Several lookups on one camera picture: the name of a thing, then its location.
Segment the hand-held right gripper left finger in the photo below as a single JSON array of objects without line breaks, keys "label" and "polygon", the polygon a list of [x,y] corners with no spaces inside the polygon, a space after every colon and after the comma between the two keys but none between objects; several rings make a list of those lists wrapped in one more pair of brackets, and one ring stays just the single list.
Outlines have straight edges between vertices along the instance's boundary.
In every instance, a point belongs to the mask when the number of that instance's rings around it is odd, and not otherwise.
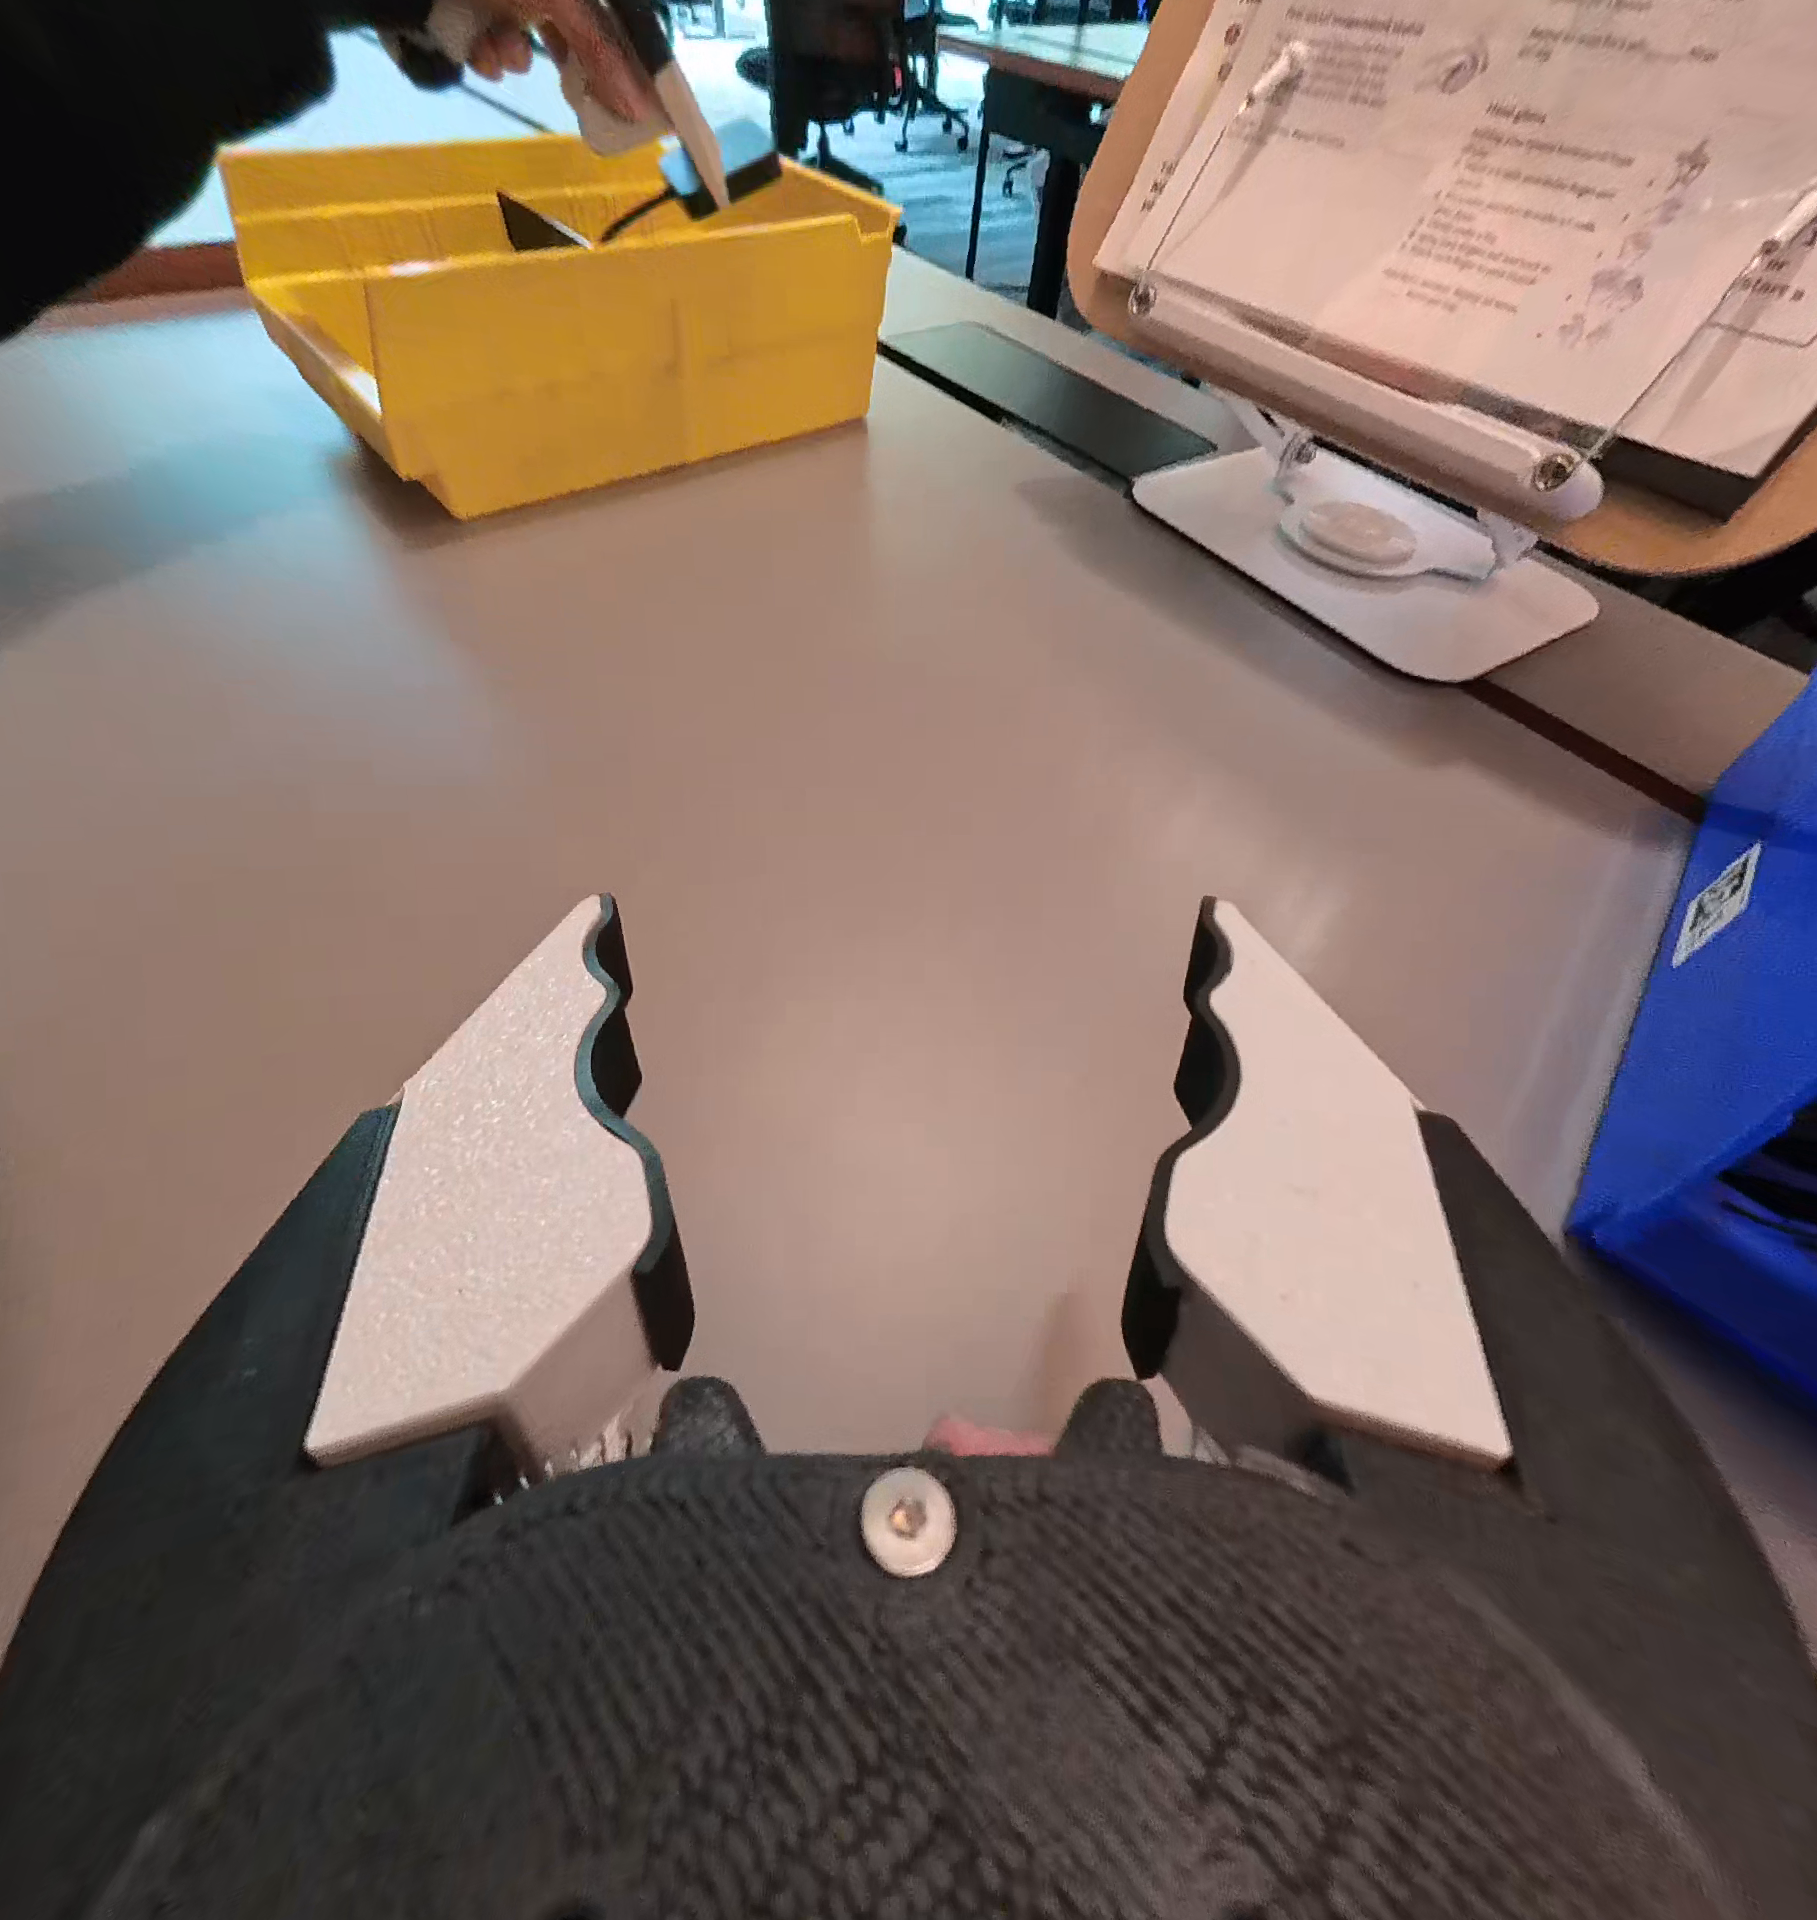
[{"label": "hand-held right gripper left finger", "polygon": [[647,1450],[694,1296],[618,902],[580,899],[405,1079],[301,1450],[344,1468],[483,1428],[512,1478]]}]

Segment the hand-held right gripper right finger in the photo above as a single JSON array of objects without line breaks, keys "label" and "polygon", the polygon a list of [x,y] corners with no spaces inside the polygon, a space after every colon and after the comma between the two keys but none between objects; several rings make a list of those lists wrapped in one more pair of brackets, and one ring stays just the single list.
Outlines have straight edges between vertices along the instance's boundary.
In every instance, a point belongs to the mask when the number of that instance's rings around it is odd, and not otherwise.
[{"label": "hand-held right gripper right finger", "polygon": [[1505,1470],[1508,1421],[1423,1123],[1396,1073],[1229,899],[1182,975],[1185,1130],[1120,1302],[1205,1457],[1336,1470],[1340,1441]]}]

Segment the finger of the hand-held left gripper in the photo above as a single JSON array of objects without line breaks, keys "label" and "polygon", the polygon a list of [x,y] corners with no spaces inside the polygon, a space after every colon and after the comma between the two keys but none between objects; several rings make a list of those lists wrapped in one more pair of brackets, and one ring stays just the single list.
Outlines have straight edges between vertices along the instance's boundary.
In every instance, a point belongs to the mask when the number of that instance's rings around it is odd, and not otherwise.
[{"label": "finger of the hand-held left gripper", "polygon": [[585,65],[560,68],[560,92],[585,143],[599,156],[618,156],[666,137],[666,110],[651,82],[627,68],[615,78]]},{"label": "finger of the hand-held left gripper", "polygon": [[681,62],[662,45],[644,45],[641,65],[661,104],[676,152],[664,156],[662,173],[683,200],[700,200],[711,211],[731,203],[728,170],[721,135],[708,123]]}]

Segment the black usb hub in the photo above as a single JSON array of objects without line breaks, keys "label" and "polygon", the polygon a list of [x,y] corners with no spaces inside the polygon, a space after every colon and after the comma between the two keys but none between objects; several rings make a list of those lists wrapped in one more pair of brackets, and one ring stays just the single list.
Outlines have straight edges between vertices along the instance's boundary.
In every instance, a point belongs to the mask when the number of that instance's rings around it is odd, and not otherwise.
[{"label": "black usb hub", "polygon": [[715,145],[722,163],[725,198],[717,200],[700,176],[694,156],[683,141],[661,156],[664,198],[690,220],[703,221],[745,198],[772,186],[781,176],[781,156],[770,131],[749,117],[735,117],[715,128]]}]

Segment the yellow plastic bin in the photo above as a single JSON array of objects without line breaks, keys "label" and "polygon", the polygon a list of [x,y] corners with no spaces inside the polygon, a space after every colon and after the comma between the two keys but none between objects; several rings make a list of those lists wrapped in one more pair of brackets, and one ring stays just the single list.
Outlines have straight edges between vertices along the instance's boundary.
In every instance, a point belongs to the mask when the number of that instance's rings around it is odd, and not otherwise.
[{"label": "yellow plastic bin", "polygon": [[274,346],[394,476],[471,519],[860,419],[901,210],[792,159],[704,220],[661,139],[234,148]]}]

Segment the person's left forearm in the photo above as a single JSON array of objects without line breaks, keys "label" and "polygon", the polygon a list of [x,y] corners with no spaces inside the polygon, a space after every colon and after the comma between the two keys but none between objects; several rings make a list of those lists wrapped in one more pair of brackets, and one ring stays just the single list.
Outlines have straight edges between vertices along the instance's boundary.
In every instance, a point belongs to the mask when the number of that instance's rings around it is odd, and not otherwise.
[{"label": "person's left forearm", "polygon": [[0,2],[0,344],[110,274],[220,145],[325,98],[330,37],[396,36],[449,83],[426,2]]}]

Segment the black office chair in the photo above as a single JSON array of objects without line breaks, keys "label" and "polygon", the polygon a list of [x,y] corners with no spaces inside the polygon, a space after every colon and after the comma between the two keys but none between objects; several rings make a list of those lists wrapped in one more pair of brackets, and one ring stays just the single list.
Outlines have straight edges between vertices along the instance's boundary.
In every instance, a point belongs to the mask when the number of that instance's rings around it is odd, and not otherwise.
[{"label": "black office chair", "polygon": [[833,128],[870,113],[941,120],[968,152],[968,113],[939,98],[943,29],[972,29],[972,14],[941,2],[766,2],[768,94],[776,152],[824,159]]}]

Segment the wooden office desk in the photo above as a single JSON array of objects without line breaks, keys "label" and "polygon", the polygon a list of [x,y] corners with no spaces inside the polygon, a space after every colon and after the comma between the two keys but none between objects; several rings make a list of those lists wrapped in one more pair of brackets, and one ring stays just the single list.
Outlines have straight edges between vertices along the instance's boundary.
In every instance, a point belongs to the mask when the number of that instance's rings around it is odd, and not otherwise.
[{"label": "wooden office desk", "polygon": [[1081,184],[1107,134],[1149,36],[1141,20],[943,25],[937,48],[985,65],[980,128],[972,143],[965,276],[974,277],[986,171],[1003,137],[1043,158],[1043,184],[1025,302],[1053,321],[1061,311],[1066,244]]}]

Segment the blue plastic bin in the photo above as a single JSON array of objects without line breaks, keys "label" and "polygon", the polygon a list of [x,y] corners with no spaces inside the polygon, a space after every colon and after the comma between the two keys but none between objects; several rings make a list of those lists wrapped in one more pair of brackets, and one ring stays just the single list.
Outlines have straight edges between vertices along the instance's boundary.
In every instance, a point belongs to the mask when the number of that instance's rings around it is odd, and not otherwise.
[{"label": "blue plastic bin", "polygon": [[1817,1407],[1817,667],[1710,789],[1568,1229]]}]

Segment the wooden document stand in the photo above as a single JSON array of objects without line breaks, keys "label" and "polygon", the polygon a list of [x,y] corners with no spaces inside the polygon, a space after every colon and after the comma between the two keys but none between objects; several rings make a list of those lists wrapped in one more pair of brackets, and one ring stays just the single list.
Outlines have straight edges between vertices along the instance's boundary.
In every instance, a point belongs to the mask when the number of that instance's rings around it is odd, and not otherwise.
[{"label": "wooden document stand", "polygon": [[1161,3],[1069,241],[1086,315],[1225,396],[1246,447],[1137,479],[1135,503],[1404,676],[1463,684],[1593,623],[1560,550],[1641,576],[1817,531],[1817,186],[1710,321],[1604,431],[1438,401],[1096,266],[1170,92],[1225,3]]}]

